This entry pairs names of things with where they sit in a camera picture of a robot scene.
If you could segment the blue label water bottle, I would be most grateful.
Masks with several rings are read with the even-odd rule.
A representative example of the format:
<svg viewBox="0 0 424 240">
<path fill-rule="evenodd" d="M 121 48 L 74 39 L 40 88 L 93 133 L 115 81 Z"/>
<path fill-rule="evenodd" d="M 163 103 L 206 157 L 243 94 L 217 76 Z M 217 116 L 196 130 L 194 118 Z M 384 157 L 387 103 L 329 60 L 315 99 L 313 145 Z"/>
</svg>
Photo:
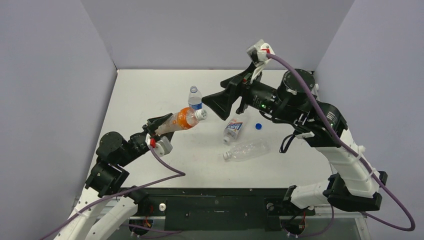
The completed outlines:
<svg viewBox="0 0 424 240">
<path fill-rule="evenodd" d="M 195 85 L 190 87 L 187 102 L 188 106 L 194 110 L 200 110 L 203 107 L 202 94 Z"/>
</svg>

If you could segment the orange drink bottle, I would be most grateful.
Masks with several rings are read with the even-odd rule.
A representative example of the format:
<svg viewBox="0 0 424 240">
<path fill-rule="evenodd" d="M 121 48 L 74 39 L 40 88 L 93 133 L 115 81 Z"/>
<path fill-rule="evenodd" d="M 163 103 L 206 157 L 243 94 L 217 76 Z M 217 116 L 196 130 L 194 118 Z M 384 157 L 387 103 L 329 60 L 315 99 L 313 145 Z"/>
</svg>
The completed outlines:
<svg viewBox="0 0 424 240">
<path fill-rule="evenodd" d="M 155 133 L 157 135 L 163 135 L 171 132 L 188 130 L 207 118 L 208 113 L 205 109 L 195 110 L 191 107 L 185 107 L 179 112 L 174 113 L 163 124 L 161 124 L 155 130 Z"/>
</svg>

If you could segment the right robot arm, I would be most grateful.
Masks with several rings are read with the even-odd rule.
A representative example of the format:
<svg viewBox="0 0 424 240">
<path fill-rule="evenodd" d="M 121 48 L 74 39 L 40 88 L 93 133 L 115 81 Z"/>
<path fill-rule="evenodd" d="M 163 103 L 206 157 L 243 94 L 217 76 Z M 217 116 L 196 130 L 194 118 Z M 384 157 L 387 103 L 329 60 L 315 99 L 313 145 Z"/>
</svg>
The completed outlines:
<svg viewBox="0 0 424 240">
<path fill-rule="evenodd" d="M 388 175 L 371 169 L 363 156 L 340 111 L 332 104 L 318 101 L 312 90 L 313 75 L 297 68 L 282 76 L 278 88 L 261 82 L 262 73 L 251 64 L 246 70 L 223 80 L 222 91 L 202 98 L 222 120 L 226 120 L 236 100 L 236 110 L 242 114 L 248 107 L 257 109 L 275 124 L 289 124 L 294 138 L 322 153 L 336 169 L 336 173 L 319 183 L 288 188 L 282 199 L 283 209 L 294 214 L 316 205 L 329 204 L 345 212 L 378 211 L 382 203 L 380 186 Z"/>
</svg>

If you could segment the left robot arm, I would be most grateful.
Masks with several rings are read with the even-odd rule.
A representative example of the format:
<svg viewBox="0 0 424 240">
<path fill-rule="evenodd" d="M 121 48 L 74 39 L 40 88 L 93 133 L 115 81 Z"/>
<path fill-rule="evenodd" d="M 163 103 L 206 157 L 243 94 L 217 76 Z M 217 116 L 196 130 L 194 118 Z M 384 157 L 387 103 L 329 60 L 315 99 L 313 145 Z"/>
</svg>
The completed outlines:
<svg viewBox="0 0 424 240">
<path fill-rule="evenodd" d="M 148 119 L 142 132 L 129 140 L 116 131 L 100 138 L 96 163 L 68 220 L 53 231 L 55 239 L 106 240 L 128 218 L 149 210 L 149 193 L 144 185 L 122 188 L 130 174 L 124 167 L 146 153 L 156 158 L 170 153 L 174 133 L 158 135 L 155 130 L 171 116 Z"/>
</svg>

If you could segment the white blue label bottle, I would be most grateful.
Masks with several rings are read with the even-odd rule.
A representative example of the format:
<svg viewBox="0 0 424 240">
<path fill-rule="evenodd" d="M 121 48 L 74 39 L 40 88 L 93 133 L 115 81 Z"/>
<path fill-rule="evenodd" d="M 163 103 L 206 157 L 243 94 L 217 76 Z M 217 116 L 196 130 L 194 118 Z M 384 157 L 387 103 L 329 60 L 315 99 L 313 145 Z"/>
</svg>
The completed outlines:
<svg viewBox="0 0 424 240">
<path fill-rule="evenodd" d="M 224 144 L 230 144 L 238 140 L 240 133 L 244 129 L 248 116 L 245 114 L 234 114 L 226 127 L 223 130 L 223 142 Z"/>
</svg>

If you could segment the clear empty plastic bottle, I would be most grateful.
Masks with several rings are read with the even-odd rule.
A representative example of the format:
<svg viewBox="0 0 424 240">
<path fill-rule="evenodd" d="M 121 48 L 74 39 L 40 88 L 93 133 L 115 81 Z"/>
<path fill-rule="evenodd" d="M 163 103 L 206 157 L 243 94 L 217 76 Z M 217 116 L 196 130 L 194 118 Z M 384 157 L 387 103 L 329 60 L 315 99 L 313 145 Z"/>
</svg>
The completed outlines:
<svg viewBox="0 0 424 240">
<path fill-rule="evenodd" d="M 258 158 L 270 152 L 270 143 L 264 139 L 255 139 L 239 143 L 222 154 L 226 162 L 243 162 Z"/>
</svg>

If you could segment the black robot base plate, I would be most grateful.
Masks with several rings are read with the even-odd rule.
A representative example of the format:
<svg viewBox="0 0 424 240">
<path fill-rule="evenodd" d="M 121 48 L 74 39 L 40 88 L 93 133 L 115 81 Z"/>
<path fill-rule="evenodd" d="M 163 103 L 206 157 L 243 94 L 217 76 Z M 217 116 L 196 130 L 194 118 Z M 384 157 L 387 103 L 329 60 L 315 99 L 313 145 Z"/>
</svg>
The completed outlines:
<svg viewBox="0 0 424 240">
<path fill-rule="evenodd" d="M 291 205 L 286 188 L 158 188 L 126 224 L 165 231 L 278 231 L 282 221 L 313 216 Z"/>
</svg>

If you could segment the aluminium table edge rail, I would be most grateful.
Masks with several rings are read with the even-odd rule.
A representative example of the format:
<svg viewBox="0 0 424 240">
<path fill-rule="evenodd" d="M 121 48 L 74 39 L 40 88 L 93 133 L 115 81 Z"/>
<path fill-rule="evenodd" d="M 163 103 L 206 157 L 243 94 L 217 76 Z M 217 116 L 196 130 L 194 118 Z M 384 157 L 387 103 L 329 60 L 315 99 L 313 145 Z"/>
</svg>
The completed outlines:
<svg viewBox="0 0 424 240">
<path fill-rule="evenodd" d="M 308 127 L 314 137 L 311 147 L 322 153 L 337 171 L 329 177 L 323 191 L 328 203 L 345 212 L 379 210 L 379 185 L 372 179 L 372 170 L 363 156 L 364 147 L 355 143 L 340 111 L 329 103 L 308 95 L 313 109 L 308 115 Z"/>
</svg>

